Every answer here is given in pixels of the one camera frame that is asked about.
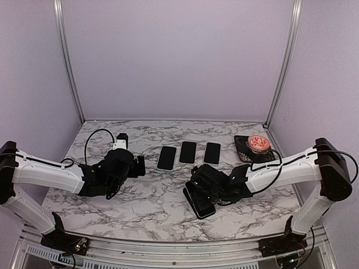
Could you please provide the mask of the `aluminium frame post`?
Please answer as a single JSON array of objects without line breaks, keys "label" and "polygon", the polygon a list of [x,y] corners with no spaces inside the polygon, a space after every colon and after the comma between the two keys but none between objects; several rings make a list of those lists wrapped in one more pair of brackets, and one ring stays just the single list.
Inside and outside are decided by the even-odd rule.
[{"label": "aluminium frame post", "polygon": [[63,15],[63,5],[61,0],[54,0],[54,15],[56,19],[57,31],[59,36],[59,44],[62,52],[63,63],[65,67],[65,73],[67,76],[68,84],[70,87],[71,96],[75,106],[75,110],[81,125],[85,123],[85,116],[81,106],[80,96],[77,89],[75,77],[73,74],[73,68],[71,63],[70,51],[67,42],[65,18]]},{"label": "aluminium frame post", "polygon": [[291,63],[291,59],[294,53],[294,48],[296,45],[298,29],[300,26],[301,11],[302,11],[302,0],[293,1],[291,21],[289,24],[289,32],[288,32],[286,47],[284,50],[284,57],[280,68],[277,84],[275,87],[274,96],[272,98],[269,112],[265,121],[265,125],[267,128],[270,128],[271,124],[273,123],[275,113],[278,109],[280,98],[283,93],[284,84],[289,70],[289,65]]}]

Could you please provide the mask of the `black phone case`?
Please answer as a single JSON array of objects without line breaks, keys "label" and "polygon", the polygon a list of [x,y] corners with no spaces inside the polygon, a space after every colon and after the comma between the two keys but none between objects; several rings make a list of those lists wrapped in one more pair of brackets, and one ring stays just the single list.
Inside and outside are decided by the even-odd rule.
[{"label": "black phone case", "polygon": [[206,195],[192,189],[188,186],[184,187],[183,194],[185,195],[187,201],[189,202],[193,212],[194,212],[194,204],[212,204],[211,200],[207,198]]}]

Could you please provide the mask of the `black smartphone green edge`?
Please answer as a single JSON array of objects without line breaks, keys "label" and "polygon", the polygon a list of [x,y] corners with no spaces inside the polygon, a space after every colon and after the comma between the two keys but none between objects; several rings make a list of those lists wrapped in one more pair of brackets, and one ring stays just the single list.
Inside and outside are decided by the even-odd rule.
[{"label": "black smartphone green edge", "polygon": [[198,219],[202,220],[216,213],[216,209],[212,204],[194,204],[194,212]]}]

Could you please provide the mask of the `right aluminium frame post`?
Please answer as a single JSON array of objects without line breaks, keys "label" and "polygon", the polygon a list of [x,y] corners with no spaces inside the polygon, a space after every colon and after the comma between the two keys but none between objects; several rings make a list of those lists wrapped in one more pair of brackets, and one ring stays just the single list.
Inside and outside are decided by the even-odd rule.
[{"label": "right aluminium frame post", "polygon": [[265,121],[265,125],[267,128],[270,128],[271,124],[273,123],[275,113],[278,109],[280,98],[283,93],[284,84],[289,70],[289,65],[291,63],[291,59],[294,53],[294,48],[296,45],[298,29],[300,26],[301,11],[302,11],[302,0],[293,1],[291,21],[289,24],[289,32],[288,32],[286,47],[284,50],[284,57],[280,68],[277,84],[275,87],[274,96],[272,98],[269,112]]}]

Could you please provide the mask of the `red white patterned bowl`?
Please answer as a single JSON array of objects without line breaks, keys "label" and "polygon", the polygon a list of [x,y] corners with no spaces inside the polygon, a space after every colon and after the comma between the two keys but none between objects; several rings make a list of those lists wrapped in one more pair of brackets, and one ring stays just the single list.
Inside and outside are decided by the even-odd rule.
[{"label": "red white patterned bowl", "polygon": [[250,150],[254,153],[261,153],[271,147],[270,141],[266,137],[257,134],[249,136],[247,142]]}]

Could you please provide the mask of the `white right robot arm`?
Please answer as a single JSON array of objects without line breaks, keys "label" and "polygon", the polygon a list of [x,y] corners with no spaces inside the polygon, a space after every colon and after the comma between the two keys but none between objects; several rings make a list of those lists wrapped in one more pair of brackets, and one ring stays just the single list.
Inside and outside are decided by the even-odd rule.
[{"label": "white right robot arm", "polygon": [[345,158],[326,138],[318,138],[313,147],[289,157],[267,163],[242,164],[230,175],[209,164],[194,167],[183,189],[198,219],[215,213],[215,205],[232,205],[271,188],[315,182],[315,188],[303,206],[286,222],[278,246],[290,251],[310,228],[336,202],[347,199],[352,191]]}]

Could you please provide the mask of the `black patterned square plate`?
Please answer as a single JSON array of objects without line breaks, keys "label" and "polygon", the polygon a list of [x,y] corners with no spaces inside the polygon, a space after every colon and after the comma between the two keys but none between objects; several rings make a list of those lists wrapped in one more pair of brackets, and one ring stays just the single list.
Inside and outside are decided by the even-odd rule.
[{"label": "black patterned square plate", "polygon": [[[253,159],[258,155],[250,150],[248,146],[248,136],[234,136],[234,144],[236,147],[237,154],[243,163],[251,163]],[[272,152],[261,154],[255,163],[266,163],[275,160],[275,156]]]}]

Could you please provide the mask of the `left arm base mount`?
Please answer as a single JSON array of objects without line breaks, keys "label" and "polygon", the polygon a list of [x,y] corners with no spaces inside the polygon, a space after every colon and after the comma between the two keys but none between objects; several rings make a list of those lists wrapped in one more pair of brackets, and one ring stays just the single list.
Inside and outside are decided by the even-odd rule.
[{"label": "left arm base mount", "polygon": [[83,236],[71,235],[65,232],[63,222],[55,212],[52,212],[55,230],[42,235],[41,245],[70,254],[85,256],[88,252],[89,239]]}]

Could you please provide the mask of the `left aluminium frame post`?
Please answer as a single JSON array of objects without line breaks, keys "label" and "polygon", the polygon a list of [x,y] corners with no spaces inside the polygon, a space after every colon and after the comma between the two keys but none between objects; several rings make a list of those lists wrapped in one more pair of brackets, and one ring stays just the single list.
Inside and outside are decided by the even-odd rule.
[{"label": "left aluminium frame post", "polygon": [[67,76],[68,84],[70,87],[71,96],[75,106],[75,110],[81,125],[85,123],[85,116],[81,106],[80,96],[77,89],[75,77],[73,74],[73,68],[71,63],[70,51],[67,42],[65,18],[63,15],[63,5],[61,0],[54,0],[54,15],[56,19],[57,31],[59,36],[59,44],[62,52],[63,63],[65,67],[65,73]]}]

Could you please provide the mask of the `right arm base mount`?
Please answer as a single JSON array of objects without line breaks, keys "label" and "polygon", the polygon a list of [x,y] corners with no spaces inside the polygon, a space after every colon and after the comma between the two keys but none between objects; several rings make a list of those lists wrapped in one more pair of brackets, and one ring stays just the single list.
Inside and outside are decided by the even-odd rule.
[{"label": "right arm base mount", "polygon": [[276,256],[307,247],[306,235],[295,234],[292,231],[291,224],[292,216],[287,220],[282,235],[258,241],[262,257]]}]

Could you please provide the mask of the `aluminium front rail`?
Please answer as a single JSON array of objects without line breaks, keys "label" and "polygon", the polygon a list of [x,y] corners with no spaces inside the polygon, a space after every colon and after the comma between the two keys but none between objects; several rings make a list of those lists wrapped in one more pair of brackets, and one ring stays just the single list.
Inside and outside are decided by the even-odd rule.
[{"label": "aluminium front rail", "polygon": [[305,251],[264,257],[257,238],[212,242],[145,242],[88,236],[86,255],[64,257],[40,244],[41,236],[26,225],[16,244],[10,268],[283,268],[298,255],[302,268],[336,268],[323,228],[307,236]]}]

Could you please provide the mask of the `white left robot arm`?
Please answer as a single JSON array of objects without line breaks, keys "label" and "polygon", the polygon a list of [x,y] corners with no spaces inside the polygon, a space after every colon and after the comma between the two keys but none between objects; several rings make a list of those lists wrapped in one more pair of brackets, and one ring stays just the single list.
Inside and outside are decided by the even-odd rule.
[{"label": "white left robot arm", "polygon": [[82,197],[112,199],[128,178],[145,175],[145,159],[134,157],[126,148],[109,150],[95,165],[64,164],[37,159],[7,141],[1,146],[1,205],[36,227],[58,249],[67,249],[71,237],[62,221],[47,212],[21,187],[21,184],[60,189]]}]

